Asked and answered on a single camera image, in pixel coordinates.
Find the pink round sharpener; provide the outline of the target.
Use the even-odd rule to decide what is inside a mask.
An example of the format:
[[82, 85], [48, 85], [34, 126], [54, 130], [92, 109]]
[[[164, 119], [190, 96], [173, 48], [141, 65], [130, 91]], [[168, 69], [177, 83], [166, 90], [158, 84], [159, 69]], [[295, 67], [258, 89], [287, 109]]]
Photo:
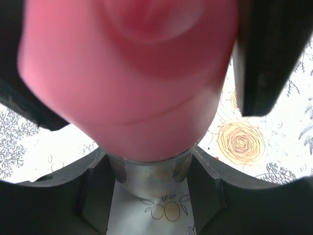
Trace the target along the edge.
[[235, 0], [27, 0], [19, 73], [108, 152], [180, 154], [211, 124], [238, 30]]

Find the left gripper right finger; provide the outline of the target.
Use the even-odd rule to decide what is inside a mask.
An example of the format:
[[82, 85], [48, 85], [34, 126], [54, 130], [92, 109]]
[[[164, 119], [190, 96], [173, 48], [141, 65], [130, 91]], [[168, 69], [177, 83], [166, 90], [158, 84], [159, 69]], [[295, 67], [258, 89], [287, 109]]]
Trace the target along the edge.
[[313, 179], [278, 185], [246, 175], [195, 148], [187, 175], [199, 235], [310, 235]]

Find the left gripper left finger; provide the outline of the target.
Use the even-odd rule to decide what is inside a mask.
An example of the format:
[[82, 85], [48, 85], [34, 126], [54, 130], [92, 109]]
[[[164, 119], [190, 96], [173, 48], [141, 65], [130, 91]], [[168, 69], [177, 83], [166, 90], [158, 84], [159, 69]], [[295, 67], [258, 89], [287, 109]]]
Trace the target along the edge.
[[2, 235], [105, 235], [115, 178], [104, 151], [35, 182], [0, 183]]

